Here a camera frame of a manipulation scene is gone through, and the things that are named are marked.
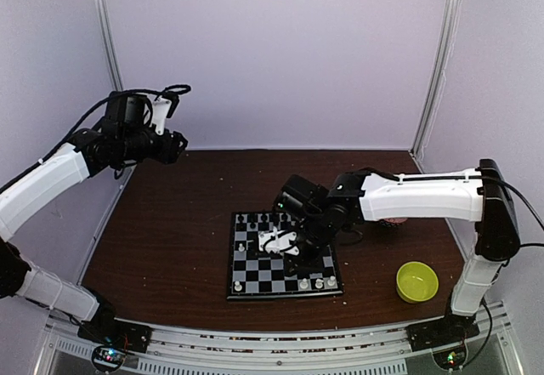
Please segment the white bishop chess piece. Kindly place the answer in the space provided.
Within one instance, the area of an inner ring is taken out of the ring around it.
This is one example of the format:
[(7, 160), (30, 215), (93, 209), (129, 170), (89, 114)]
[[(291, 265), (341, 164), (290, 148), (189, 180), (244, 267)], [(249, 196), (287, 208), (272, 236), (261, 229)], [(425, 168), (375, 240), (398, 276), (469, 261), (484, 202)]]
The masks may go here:
[(299, 288), (300, 288), (301, 290), (304, 290), (304, 289), (307, 289), (307, 288), (308, 288), (309, 283), (308, 283), (308, 280), (307, 280), (306, 278), (303, 278), (303, 279), (298, 283), (298, 285), (299, 285)]

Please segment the black white chessboard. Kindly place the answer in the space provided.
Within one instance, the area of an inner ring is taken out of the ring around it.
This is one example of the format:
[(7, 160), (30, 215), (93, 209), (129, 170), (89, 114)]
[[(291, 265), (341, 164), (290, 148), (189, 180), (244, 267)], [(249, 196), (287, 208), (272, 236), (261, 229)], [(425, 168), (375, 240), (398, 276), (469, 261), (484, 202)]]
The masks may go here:
[[(245, 215), (245, 224), (237, 222), (238, 214)], [(256, 229), (250, 228), (251, 222), (257, 223)], [(279, 254), (258, 251), (259, 232), (273, 229), (286, 230), (293, 225), (295, 225), (295, 221), (285, 213), (233, 212), (231, 214), (227, 300), (310, 298), (343, 294), (340, 269), (333, 247), (326, 247), (321, 258), (317, 260), (319, 271), (306, 275), (298, 273), (293, 276), (286, 274), (284, 258)], [(244, 245), (245, 252), (238, 251), (240, 244)], [(326, 279), (330, 276), (336, 277), (334, 288), (326, 285)], [(309, 286), (307, 289), (301, 290), (298, 283), (303, 278), (308, 280)], [(323, 281), (323, 288), (315, 287), (317, 279)], [(236, 281), (242, 285), (240, 292), (234, 289)]]

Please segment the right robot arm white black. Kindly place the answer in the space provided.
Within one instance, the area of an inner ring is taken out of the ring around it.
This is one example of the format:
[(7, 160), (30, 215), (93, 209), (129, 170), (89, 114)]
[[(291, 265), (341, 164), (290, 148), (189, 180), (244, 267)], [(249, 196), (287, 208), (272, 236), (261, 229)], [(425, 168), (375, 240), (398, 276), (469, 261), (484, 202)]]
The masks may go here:
[(449, 313), (436, 323), (447, 343), (468, 329), (502, 263), (520, 248), (513, 199), (498, 163), (448, 173), (386, 173), (360, 168), (339, 174), (331, 187), (293, 174), (273, 209), (297, 221), (296, 264), (308, 264), (343, 230), (390, 219), (444, 219), (473, 226), (473, 245), (450, 296)]

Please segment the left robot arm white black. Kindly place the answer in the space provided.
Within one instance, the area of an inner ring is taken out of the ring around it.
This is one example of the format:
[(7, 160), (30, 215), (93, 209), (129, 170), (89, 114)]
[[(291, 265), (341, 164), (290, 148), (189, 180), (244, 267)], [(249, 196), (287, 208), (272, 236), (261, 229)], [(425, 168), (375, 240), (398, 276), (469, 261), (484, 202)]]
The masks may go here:
[(58, 196), (110, 168), (118, 173), (146, 159), (173, 164), (188, 145), (166, 121), (191, 87), (172, 85), (163, 90), (129, 89), (112, 92), (82, 115), (100, 107), (105, 114), (91, 128), (82, 121), (43, 158), (1, 189), (1, 295), (22, 297), (50, 310), (59, 310), (88, 323), (103, 344), (122, 337), (122, 325), (111, 307), (85, 287), (24, 258), (12, 244), (16, 232)]

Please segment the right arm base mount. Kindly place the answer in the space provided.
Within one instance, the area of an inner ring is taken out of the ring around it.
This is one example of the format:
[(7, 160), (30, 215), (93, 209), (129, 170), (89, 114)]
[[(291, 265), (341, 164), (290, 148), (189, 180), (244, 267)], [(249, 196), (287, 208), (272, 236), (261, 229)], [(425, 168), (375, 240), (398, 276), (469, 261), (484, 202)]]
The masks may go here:
[(466, 341), (479, 335), (475, 316), (444, 315), (410, 324), (406, 335), (412, 352), (431, 350), (434, 363), (443, 370), (460, 370), (468, 361)]

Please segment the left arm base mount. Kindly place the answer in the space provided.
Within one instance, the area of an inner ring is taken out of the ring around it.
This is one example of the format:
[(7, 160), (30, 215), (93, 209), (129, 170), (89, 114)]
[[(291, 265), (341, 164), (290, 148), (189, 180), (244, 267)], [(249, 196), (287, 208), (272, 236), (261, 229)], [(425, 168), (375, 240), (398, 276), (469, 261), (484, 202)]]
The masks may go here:
[(119, 370), (128, 357), (145, 353), (148, 349), (152, 329), (149, 326), (127, 321), (114, 320), (113, 331), (109, 335), (90, 322), (72, 319), (78, 326), (77, 336), (96, 343), (91, 352), (91, 364), (101, 373)]

